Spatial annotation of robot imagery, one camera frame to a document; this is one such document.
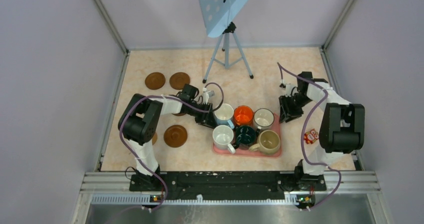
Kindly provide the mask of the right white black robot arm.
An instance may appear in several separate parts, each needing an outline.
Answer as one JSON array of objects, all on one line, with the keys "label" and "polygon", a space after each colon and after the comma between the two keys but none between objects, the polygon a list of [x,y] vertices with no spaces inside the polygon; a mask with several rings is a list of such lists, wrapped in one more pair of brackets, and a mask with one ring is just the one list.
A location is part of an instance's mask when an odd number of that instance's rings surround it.
[{"label": "right white black robot arm", "polygon": [[279,97],[280,123],[300,118],[303,107],[310,102],[315,103],[314,109],[323,110],[318,134],[320,145],[298,163],[293,176],[294,186],[307,190],[328,165],[363,147],[365,108],[343,99],[325,79],[314,78],[310,71],[301,72],[296,85],[281,80],[280,87],[285,90]]}]

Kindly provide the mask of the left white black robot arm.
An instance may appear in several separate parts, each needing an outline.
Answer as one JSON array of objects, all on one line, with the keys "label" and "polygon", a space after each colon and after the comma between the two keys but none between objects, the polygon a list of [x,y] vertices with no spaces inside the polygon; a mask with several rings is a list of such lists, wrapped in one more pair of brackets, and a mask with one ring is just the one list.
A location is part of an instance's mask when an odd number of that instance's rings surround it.
[{"label": "left white black robot arm", "polygon": [[141,184],[147,190],[156,190],[161,182],[152,142],[160,117],[185,114],[192,116],[197,124],[213,129],[217,126],[216,109],[210,102],[214,95],[213,90],[204,87],[200,91],[190,84],[185,84],[175,95],[133,95],[119,119],[119,137],[134,155],[136,173],[142,175]]}]

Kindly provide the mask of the light blue mug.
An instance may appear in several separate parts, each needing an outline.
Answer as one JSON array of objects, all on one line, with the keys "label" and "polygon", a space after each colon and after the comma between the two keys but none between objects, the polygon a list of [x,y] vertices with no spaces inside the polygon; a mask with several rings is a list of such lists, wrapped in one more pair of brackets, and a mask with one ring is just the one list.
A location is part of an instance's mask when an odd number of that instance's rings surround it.
[{"label": "light blue mug", "polygon": [[233,123],[234,109],[230,104],[223,103],[220,108],[213,112],[213,116],[218,126],[228,126],[232,130],[235,128]]}]

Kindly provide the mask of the pink plastic tray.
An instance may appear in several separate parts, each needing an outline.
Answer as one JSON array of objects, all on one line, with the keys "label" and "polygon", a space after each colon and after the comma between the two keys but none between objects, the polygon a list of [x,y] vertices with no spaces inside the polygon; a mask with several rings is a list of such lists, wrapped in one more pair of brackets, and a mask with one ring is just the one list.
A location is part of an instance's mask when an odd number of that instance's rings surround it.
[{"label": "pink plastic tray", "polygon": [[258,129],[259,133],[253,144],[242,145],[239,135],[229,126],[219,125],[212,132],[212,149],[216,154],[258,158],[277,158],[282,154],[282,140],[278,116],[270,118],[272,125]]}]

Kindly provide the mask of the white ribbed dark-rimmed mug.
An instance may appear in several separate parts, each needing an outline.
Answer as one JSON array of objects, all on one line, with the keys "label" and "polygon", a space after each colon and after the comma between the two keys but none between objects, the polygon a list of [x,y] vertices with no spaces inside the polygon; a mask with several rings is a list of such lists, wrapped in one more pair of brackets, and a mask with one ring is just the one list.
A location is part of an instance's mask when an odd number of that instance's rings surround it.
[{"label": "white ribbed dark-rimmed mug", "polygon": [[260,108],[254,112],[253,126],[255,129],[268,130],[275,122],[274,113],[267,108]]}]

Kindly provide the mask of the orange mug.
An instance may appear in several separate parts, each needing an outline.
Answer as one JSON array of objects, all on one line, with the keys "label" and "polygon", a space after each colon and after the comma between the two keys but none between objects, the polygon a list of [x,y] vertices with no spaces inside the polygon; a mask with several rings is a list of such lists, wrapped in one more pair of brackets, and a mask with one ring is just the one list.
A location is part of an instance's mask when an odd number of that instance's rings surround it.
[{"label": "orange mug", "polygon": [[246,105],[238,106],[233,113],[233,120],[236,126],[251,126],[253,117],[253,110]]}]

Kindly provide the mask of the red owl toy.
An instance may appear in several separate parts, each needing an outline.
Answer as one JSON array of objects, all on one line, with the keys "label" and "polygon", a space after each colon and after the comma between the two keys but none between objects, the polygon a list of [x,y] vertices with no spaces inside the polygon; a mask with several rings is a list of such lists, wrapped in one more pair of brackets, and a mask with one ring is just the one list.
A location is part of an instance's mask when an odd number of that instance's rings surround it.
[{"label": "red owl toy", "polygon": [[306,144],[311,145],[319,140],[319,132],[315,129],[306,131],[303,136],[303,140]]}]

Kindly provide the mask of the dark green mug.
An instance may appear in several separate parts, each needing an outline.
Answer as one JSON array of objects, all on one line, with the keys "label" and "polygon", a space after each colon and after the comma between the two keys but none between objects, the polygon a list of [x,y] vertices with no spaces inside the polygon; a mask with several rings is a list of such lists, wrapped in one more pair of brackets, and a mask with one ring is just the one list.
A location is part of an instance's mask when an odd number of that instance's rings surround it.
[{"label": "dark green mug", "polygon": [[253,144],[256,143],[257,132],[248,125],[241,125],[235,128],[234,144],[235,149],[248,150]]}]

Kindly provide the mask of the beige mug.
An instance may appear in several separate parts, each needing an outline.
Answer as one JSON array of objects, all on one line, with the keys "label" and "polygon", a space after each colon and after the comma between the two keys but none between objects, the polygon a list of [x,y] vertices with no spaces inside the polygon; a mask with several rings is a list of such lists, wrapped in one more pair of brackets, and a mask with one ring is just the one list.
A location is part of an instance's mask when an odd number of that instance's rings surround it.
[{"label": "beige mug", "polygon": [[281,147],[280,136],[273,130],[262,131],[258,138],[257,143],[249,147],[250,152],[260,152],[263,155],[274,155]]}]

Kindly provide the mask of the blue music stand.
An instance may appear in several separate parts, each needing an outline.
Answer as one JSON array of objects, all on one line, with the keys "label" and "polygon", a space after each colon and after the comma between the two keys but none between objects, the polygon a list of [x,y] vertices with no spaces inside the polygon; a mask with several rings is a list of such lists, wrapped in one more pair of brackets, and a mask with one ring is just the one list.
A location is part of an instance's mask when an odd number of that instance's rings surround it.
[{"label": "blue music stand", "polygon": [[[249,0],[198,0],[201,14],[209,38],[218,38],[213,54],[210,58],[206,73],[202,79],[205,84],[214,63],[220,64],[229,69],[236,63],[243,61],[250,79],[254,74],[249,66],[246,55],[241,47],[236,34],[234,18],[242,10]],[[229,61],[230,57],[230,36],[233,36],[240,57],[234,62]]]}]

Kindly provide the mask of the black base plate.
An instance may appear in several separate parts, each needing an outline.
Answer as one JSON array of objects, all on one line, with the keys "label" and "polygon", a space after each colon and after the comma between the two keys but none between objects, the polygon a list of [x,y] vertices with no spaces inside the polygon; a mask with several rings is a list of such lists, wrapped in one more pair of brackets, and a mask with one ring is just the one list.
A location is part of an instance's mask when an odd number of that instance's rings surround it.
[{"label": "black base plate", "polygon": [[166,200],[283,200],[286,192],[308,194],[327,189],[323,175],[296,171],[168,171],[157,176],[131,175],[131,192],[158,192]]}]

